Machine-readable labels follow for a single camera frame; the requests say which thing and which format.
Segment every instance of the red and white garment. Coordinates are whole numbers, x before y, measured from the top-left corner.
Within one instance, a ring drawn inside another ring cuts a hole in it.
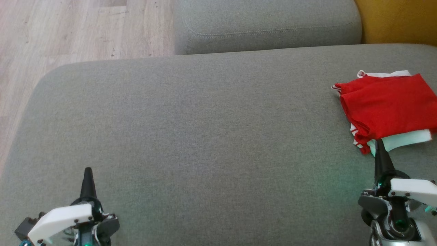
[[[405,77],[405,76],[411,76],[411,74],[407,70],[403,71],[396,71],[391,74],[385,74],[385,73],[365,73],[363,70],[360,70],[357,74],[358,78],[364,78],[366,76],[370,77],[378,77],[378,78],[387,78],[387,77]],[[342,95],[341,87],[339,84],[333,85],[332,89],[336,92],[338,96]],[[354,124],[350,124],[350,132],[355,137],[355,135],[359,132],[357,127],[354,126]],[[416,130],[411,131],[407,133],[402,134],[395,134],[388,137],[382,138],[384,141],[384,146],[387,151],[390,151],[394,148],[405,146],[409,144],[416,144],[416,143],[422,143],[426,141],[432,140],[431,131],[429,129],[425,130]],[[354,145],[360,148],[361,152],[363,154],[367,154],[368,152],[371,152],[373,155],[375,155],[375,139],[369,140],[365,144],[360,144],[357,140],[354,139]]]

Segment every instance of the gray fabric upholstery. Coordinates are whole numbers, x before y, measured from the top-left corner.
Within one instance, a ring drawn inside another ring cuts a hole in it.
[[[373,158],[352,144],[330,86],[408,69],[436,91],[434,64],[431,46],[357,45],[60,67],[35,88],[4,168],[1,241],[69,205],[90,166],[120,217],[116,246],[365,246],[357,200]],[[390,153],[431,179],[436,148]]]
[[[359,44],[354,0],[179,0],[178,55]]]

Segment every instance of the gray couch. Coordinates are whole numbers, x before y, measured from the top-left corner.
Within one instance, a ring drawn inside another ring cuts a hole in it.
[[[353,0],[180,0],[177,55],[359,44]]]

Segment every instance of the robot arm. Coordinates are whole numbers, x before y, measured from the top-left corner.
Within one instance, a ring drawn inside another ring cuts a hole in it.
[[[110,246],[111,236],[120,228],[115,214],[103,213],[97,199],[91,168],[86,168],[80,198],[70,206],[40,213],[38,219],[26,218],[15,230],[21,246],[45,246],[62,230],[72,229],[74,246]]]
[[[437,186],[428,180],[410,179],[396,170],[382,140],[377,140],[375,184],[361,193],[363,221],[371,227],[371,246],[437,246],[425,223],[408,216],[421,204],[437,207]]]

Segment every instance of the green led light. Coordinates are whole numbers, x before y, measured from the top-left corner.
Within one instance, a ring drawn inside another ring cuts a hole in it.
[[[406,227],[406,223],[403,220],[396,221],[396,225],[400,226],[401,228],[405,228]]]

